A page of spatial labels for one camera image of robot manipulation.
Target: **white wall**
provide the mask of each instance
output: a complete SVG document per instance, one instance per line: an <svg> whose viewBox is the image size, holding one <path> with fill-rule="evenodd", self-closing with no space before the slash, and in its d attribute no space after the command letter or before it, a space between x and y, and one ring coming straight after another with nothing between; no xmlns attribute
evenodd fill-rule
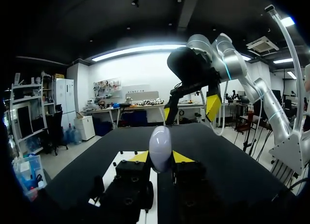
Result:
<svg viewBox="0 0 310 224"><path fill-rule="evenodd" d="M262 78L271 88L270 71L268 65L262 62L257 62L252 64L247 63L247 66L248 75L250 76L252 81L257 80L258 78Z"/></svg>
<svg viewBox="0 0 310 224"><path fill-rule="evenodd" d="M159 97L167 102L170 90L180 82L177 76L168 68L167 58L169 52L144 53L138 55L124 56L89 66L88 87L89 97L93 97L93 83L105 79L121 78L122 86L149 84L150 91L159 91ZM224 96L226 83L220 85L221 95ZM206 96L207 87L202 89ZM238 80L230 81L227 93L233 90L244 91ZM194 102L201 102L200 96L192 96ZM124 97L112 99L111 102L124 102ZM148 113L149 122L161 121L157 111Z"/></svg>
<svg viewBox="0 0 310 224"><path fill-rule="evenodd" d="M297 94L297 82L296 80L285 80L285 91L284 91L284 94L285 95L291 95L292 92L291 91L294 91L296 94ZM303 89L301 91L301 97L304 98L304 97L309 97L308 94L306 94L306 90L305 90L305 87L303 86Z"/></svg>
<svg viewBox="0 0 310 224"><path fill-rule="evenodd" d="M283 95L283 86L284 86L283 79L276 76L273 73L270 73L270 81L271 81L271 89L272 90L280 90L281 96L282 96Z"/></svg>
<svg viewBox="0 0 310 224"><path fill-rule="evenodd" d="M74 102L76 111L81 111L89 97L88 72L89 67L77 63L67 69L67 79L74 80Z"/></svg>
<svg viewBox="0 0 310 224"><path fill-rule="evenodd" d="M76 111L82 111L87 104L89 98L89 90L92 87L88 85L89 67L87 65L78 64L77 69L77 108Z"/></svg>

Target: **office chair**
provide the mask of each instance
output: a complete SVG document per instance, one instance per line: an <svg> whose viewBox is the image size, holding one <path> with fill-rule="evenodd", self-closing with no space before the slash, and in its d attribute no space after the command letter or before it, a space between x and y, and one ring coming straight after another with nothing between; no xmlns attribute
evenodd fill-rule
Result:
<svg viewBox="0 0 310 224"><path fill-rule="evenodd" d="M60 145L63 145L66 149L68 149L67 144L62 142L62 111L56 112L54 115L46 116L46 124L56 156L57 147Z"/></svg>

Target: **cable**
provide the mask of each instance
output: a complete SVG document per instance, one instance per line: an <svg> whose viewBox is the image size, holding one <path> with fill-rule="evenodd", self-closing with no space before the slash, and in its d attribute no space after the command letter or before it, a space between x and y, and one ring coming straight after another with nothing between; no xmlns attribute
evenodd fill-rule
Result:
<svg viewBox="0 0 310 224"><path fill-rule="evenodd" d="M204 100L204 97L203 97L203 93L202 93L202 89L199 90L199 93L201 95L201 100L202 100L202 103L203 103L203 110L204 110L204 113L206 114L206 105L205 105L205 100Z"/></svg>
<svg viewBox="0 0 310 224"><path fill-rule="evenodd" d="M260 126L260 121L261 121L261 117L262 117L262 110L263 110L263 94L261 92L261 90L257 87L255 87L255 83L251 80L251 79L248 79L247 77L245 77L245 80L250 84L250 86L259 94L260 96L260 100L261 100L261 108L260 108L260 115L258 117L258 122L257 122L257 125L256 125L256 129L255 129L255 132L254 132L254 136L253 136L253 139L252 139L252 144L251 144L251 148L253 147L254 145L254 139L256 137L256 134L257 134L257 129L258 127Z"/></svg>
<svg viewBox="0 0 310 224"><path fill-rule="evenodd" d="M233 144L236 143L237 137L238 137L239 132L237 133L236 139L234 140Z"/></svg>
<svg viewBox="0 0 310 224"><path fill-rule="evenodd" d="M228 81L226 82L224 94L226 94L226 92L227 92L227 87L228 87ZM211 129L213 130L213 132L214 132L217 136L222 136L222 134L223 134L223 132L224 132L224 128L225 128L225 100L226 100L226 98L225 98L225 96L224 96L223 102L222 102L222 105L223 105L223 124L222 124L222 131L221 131L221 133L217 133L217 132L215 131L215 129L213 128L213 125L211 124L211 122L209 122Z"/></svg>
<svg viewBox="0 0 310 224"><path fill-rule="evenodd" d="M304 174L303 174L303 176L302 176L302 178L305 178L305 173L306 173L306 168L305 168L305 171L304 171ZM296 193L296 195L298 195L299 194L299 190L300 190L300 188L301 188L301 185L300 185L300 187L299 187L299 189L298 189L298 192Z"/></svg>
<svg viewBox="0 0 310 224"><path fill-rule="evenodd" d="M274 198L272 198L271 201L274 201L276 198L278 198L278 197L280 197L280 196L283 196L283 195L287 194L289 191L291 191L291 190L292 190L294 187L296 187L298 184L301 184L301 183L306 182L306 181L310 181L310 178L307 177L307 178L301 179L300 181L296 182L296 183L293 184L291 187L289 187L287 190L279 192Z"/></svg>
<svg viewBox="0 0 310 224"><path fill-rule="evenodd" d="M284 83L283 83L283 93L282 93L282 97L281 97L281 102L283 102L283 97L284 97L284 91L285 91L285 70L283 69L283 76L284 76Z"/></svg>
<svg viewBox="0 0 310 224"><path fill-rule="evenodd" d="M177 85L174 86L174 88L177 88L181 85L182 82L178 83Z"/></svg>
<svg viewBox="0 0 310 224"><path fill-rule="evenodd" d="M272 132L272 131L269 131L268 134L267 134L267 136L266 136L266 139L265 139L265 142L264 142L264 144L263 144L263 146L262 146L262 149L261 149L261 151L259 152L259 154L258 154L258 156L257 156L257 158L256 158L256 161L257 161L257 162L260 160L260 156L261 156L261 154L262 154L262 152L263 152L263 150L264 150L264 147L265 147L265 145L266 145L266 142L267 142L267 140L268 140L268 138L269 138L271 132Z"/></svg>
<svg viewBox="0 0 310 224"><path fill-rule="evenodd" d="M264 129L264 128L262 127L262 130L261 130L260 136L258 137L257 143L256 143L256 145L255 145L255 147L254 147L254 150L253 150L253 155L251 155L252 157L253 157L253 156L254 156L254 154L255 154L255 150L256 150L256 147L257 147L258 141L260 140L260 137L261 137L261 134L262 134L263 129Z"/></svg>

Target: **metal shelving unit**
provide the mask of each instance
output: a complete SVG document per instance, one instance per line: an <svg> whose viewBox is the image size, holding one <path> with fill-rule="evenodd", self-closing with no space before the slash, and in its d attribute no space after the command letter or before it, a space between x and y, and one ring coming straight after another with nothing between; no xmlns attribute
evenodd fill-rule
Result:
<svg viewBox="0 0 310 224"><path fill-rule="evenodd" d="M31 89L31 88L32 89L39 89L40 95L25 97L25 98L20 98L20 99L14 99L14 91L16 91L17 89ZM42 112L42 119L43 119L43 123L44 123L44 128L33 132L32 125L31 125L32 134L30 134L26 137L23 137L23 138L19 138L18 134L17 134L17 129L16 129L16 126L19 126L19 121L17 118L17 125L16 125L14 122L14 117L13 117L13 110L15 109L14 105L22 104L23 102L28 102L28 101L35 100L35 99L41 100L41 112ZM46 122L46 118L45 118L45 106L44 106L44 102L43 102L43 82L41 84L26 84L26 85L17 85L17 86L14 86L12 84L11 95L10 95L10 112L11 112L10 116L11 116L11 123L12 123L13 139L14 139L15 144L17 146L18 153L20 155L23 155L23 152L21 152L21 148L20 148L21 142L25 141L26 139L28 139L28 138L30 138L30 137L38 134L38 133L41 133L42 131L44 131L44 129L47 128L47 122ZM30 152L30 153L37 154L41 150L43 150L42 147L40 147L40 148L34 150L33 152Z"/></svg>
<svg viewBox="0 0 310 224"><path fill-rule="evenodd" d="M42 77L42 85L44 86L44 79L46 78L47 76L43 76ZM52 105L52 112L55 113L56 110L55 110L55 100L54 100L54 90L53 90L53 85L54 85L54 77L52 76L51 77L51 82L48 84L47 88L43 88L42 91L47 94L49 97L51 97L53 99L53 102L50 102L50 103L44 103L44 106L46 107L47 106L47 110L48 112L50 112L50 107Z"/></svg>

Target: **black table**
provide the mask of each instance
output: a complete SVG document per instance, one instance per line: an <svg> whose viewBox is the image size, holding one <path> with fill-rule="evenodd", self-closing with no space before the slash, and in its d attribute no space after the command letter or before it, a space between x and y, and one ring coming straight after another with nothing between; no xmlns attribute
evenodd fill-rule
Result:
<svg viewBox="0 0 310 224"><path fill-rule="evenodd" d="M47 186L47 193L62 208L77 200L87 202L87 193L96 175L103 176L118 151L143 151L155 127L117 128L102 137L65 167ZM284 185L263 166L223 137L200 123L169 127L172 148L207 169L225 204L248 201L253 204L272 198ZM174 223L177 206L173 203L170 173L158 175L158 223Z"/></svg>

